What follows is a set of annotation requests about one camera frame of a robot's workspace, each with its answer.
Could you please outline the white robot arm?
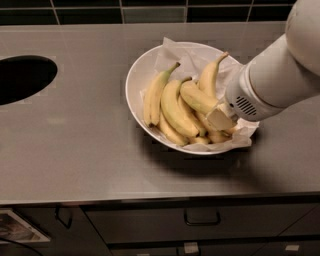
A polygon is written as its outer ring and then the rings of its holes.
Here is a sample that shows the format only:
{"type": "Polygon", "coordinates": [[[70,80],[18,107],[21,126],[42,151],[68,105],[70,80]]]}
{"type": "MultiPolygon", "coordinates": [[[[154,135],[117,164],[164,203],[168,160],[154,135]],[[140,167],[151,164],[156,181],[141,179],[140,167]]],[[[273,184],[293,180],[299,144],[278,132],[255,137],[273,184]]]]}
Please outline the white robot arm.
{"type": "Polygon", "coordinates": [[[218,130],[257,122],[320,92],[320,0],[297,0],[285,33],[232,77],[206,115],[218,130]]]}

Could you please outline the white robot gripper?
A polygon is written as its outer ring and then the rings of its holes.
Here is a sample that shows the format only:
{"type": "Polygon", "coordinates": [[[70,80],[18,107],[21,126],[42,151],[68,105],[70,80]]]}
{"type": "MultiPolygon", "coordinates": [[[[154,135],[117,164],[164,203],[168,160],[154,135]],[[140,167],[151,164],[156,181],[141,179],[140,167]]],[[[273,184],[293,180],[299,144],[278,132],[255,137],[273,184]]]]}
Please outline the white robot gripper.
{"type": "Polygon", "coordinates": [[[283,111],[266,103],[255,92],[249,76],[250,65],[242,66],[225,90],[226,103],[215,106],[206,119],[216,130],[227,130],[237,124],[238,118],[258,122],[283,111]]]}

